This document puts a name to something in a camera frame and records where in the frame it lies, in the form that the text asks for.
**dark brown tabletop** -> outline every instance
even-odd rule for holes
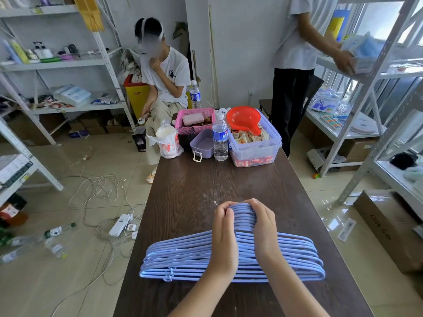
[[[332,317],[373,317],[345,262],[282,149],[272,164],[236,168],[230,157],[192,161],[183,153],[161,158],[126,270],[114,317],[167,316],[194,282],[139,277],[151,244],[210,230],[215,204],[257,198],[275,212],[279,232],[311,238],[326,278],[305,282]],[[269,284],[232,283],[213,316],[283,316]]]

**shoe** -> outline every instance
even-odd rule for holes
[[[151,172],[151,174],[147,177],[147,182],[148,183],[153,183],[154,180],[154,176],[156,175],[156,170],[157,170],[157,166],[156,168]]]

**stack of hangers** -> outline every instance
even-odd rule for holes
[[[231,208],[235,213],[235,234],[239,249],[239,265],[232,282],[267,282],[267,277],[254,255],[256,214],[247,203]],[[323,261],[313,241],[293,234],[278,233],[279,248],[289,265],[303,281],[325,278]],[[212,231],[159,241],[147,249],[140,277],[197,281],[209,264],[212,253]]]

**white t-shirt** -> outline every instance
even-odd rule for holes
[[[187,86],[191,84],[189,74],[188,59],[171,47],[167,58],[160,63],[161,68],[177,87],[184,87],[180,98],[175,98],[166,88],[157,73],[150,67],[150,56],[142,54],[140,57],[141,74],[143,82],[148,85],[155,85],[157,88],[157,100],[165,102],[179,102],[184,108],[188,107],[188,97],[186,95]]]
[[[325,34],[338,0],[289,0],[280,47],[272,65],[280,69],[311,70],[316,67],[319,51],[299,36],[296,14],[310,12],[310,23]]]

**blue bottle label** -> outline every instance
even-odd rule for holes
[[[191,101],[200,101],[201,100],[201,94],[198,93],[190,93],[189,96],[191,97]]]
[[[213,130],[213,139],[215,141],[226,141],[228,139],[228,130],[224,132],[217,132]]]

